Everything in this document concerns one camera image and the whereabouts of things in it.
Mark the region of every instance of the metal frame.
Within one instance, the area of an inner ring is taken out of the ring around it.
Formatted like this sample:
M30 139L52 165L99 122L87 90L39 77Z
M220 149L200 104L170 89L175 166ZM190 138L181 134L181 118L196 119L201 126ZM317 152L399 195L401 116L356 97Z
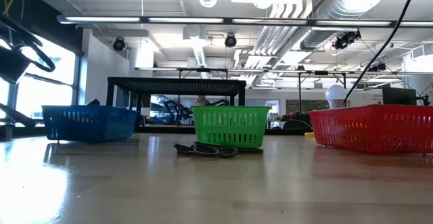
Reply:
M253 26L296 26L324 28L394 28L397 20L326 20L315 18L228 18L172 16L57 16L62 24L218 24ZM430 20L404 20L401 28L433 28Z

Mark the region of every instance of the black cable wire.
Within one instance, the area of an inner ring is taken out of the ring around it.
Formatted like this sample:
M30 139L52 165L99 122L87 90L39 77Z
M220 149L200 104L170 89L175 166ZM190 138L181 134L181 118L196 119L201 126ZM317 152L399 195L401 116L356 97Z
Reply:
M359 81L363 78L364 74L368 71L368 68L371 66L371 64L376 61L378 56L385 50L385 48L388 46L389 42L391 42L394 35L397 33L398 28L400 27L401 22L403 21L403 18L405 17L406 11L409 8L409 4L411 4L412 0L407 0L405 6L403 7L403 10L400 14L400 18L398 18L397 23L395 24L394 30L392 31L391 35L388 37L388 39L385 41L384 45L380 48L380 50L374 55L374 58L366 65L364 71L361 73L357 81L353 84L352 88L350 88L349 93L346 95L346 99L344 99L343 104L347 104L347 99L349 98L350 94L353 92L353 90L357 87Z
M364 43L364 45L372 52L372 54L373 55L376 55L376 53L364 42L364 40L363 39L361 39L361 41ZM393 72L386 64L385 64L385 67L389 70L389 71L391 71L391 72ZM418 94L418 96L420 96L421 97L421 94L419 94L414 88L412 88L409 84L407 84L399 75L397 75L397 74L394 74L398 79L400 79L401 80L401 82L403 82L408 88L410 88L410 89L413 89L417 94Z

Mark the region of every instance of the white ceiling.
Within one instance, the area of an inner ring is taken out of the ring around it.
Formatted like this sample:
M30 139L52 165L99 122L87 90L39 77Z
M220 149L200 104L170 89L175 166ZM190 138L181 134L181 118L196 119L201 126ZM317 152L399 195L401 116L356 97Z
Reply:
M59 11L68 15L94 16L140 16L141 0L44 0ZM431 3L433 0L412 0L407 12L407 19L433 19ZM144 16L220 16L220 17L265 17L269 14L266 10L258 9L253 4L232 3L231 0L218 0L212 8L202 7L198 0L183 0L186 14L183 13L179 0L143 0ZM399 16L406 0L382 0L376 7L367 12L363 18L372 19L395 19ZM102 28L134 28L146 29L162 47L165 56L157 55L156 60L186 60L192 55L192 49L179 47L182 39L182 25L110 25ZM233 57L235 49L224 48L224 36L228 32L234 32L237 43L240 46L254 45L260 35L261 26L207 26L208 32L214 35L212 46L205 47L204 52L210 56ZM362 29L361 34L367 44L375 51L380 47L383 40L387 38L391 30L388 29ZM135 39L127 39L128 42L137 42ZM398 46L412 45L418 41L433 41L433 29L400 29L394 38ZM361 62L371 59L373 54L366 51L363 43L350 46L356 51L344 51L333 56L329 51L325 53L313 53L310 56L312 62L306 67L313 69L329 68L338 63L338 67L344 69L353 68ZM388 48L387 55L389 66L393 69L400 67L401 57L407 50L396 50Z

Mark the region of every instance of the hanging wire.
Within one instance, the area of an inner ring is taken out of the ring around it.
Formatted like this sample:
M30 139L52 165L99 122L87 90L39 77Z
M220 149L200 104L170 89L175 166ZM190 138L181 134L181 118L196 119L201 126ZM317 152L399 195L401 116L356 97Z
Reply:
M379 49L379 51L374 55L374 58L371 59L371 61L366 65L364 71L362 71L361 75L359 75L359 78L357 81L353 84L352 88L350 88L350 91L346 95L346 99L344 99L343 104L346 105L347 99L349 98L350 94L353 92L355 87L358 85L359 81L363 78L364 74L368 71L369 67L373 64L374 61L378 58L378 56L385 50L385 48L388 46L389 42L391 42L394 35L397 33L398 28L400 27L401 22L403 21L403 18L405 17L406 11L409 8L409 4L412 0L407 0L405 6L403 7L403 10L401 11L400 17L398 18L397 23L395 24L394 29L391 32L391 35L388 37L388 39L385 41L384 45Z
M366 44L366 42L364 42L364 40L363 39L361 39L361 41L364 43L364 45L368 48L368 50L370 50L370 52L373 54L373 55L376 55L376 53ZM391 71L391 72L394 72L394 71L392 71L391 70L391 68L389 68L386 64L385 64L385 67L386 67L386 69L388 69L389 71ZM399 75L397 75L397 74L394 74L398 79L400 79L401 80L401 82L403 82L408 88L410 88L410 89L413 89L410 85L408 85Z
M144 3L143 3L143 0L141 0L141 16L144 16Z

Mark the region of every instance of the fluorescent light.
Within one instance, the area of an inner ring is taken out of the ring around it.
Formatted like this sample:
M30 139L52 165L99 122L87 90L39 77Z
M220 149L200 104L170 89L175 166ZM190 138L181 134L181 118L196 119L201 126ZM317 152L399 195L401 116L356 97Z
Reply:
M222 18L149 18L149 22L160 23L206 23L206 24L222 24Z
M6 41L4 41L2 39L0 39L0 47L3 47L3 48L8 49L8 50L12 50L11 46Z
M177 71L177 68L135 68L136 70Z
M228 69L229 72L264 72L263 69Z
M270 89L278 89L278 88L274 88L274 87L269 87L269 88L265 88L265 87L251 87L249 89L268 89L268 90L270 90Z
M140 22L140 18L134 17L65 17L69 22Z
M358 31L358 28L345 28L345 27L311 27L313 31Z
M319 20L316 21L316 25L333 25L333 26L390 26L391 22L389 21L358 21L358 20Z
M296 71L296 70L269 70L268 72L299 73L299 72L302 72L302 71Z
M305 25L306 20L285 20L285 19L258 19L258 18L234 18L234 24L276 24L276 25Z
M433 22L408 22L404 21L400 24L401 27L416 26L416 27L433 27Z

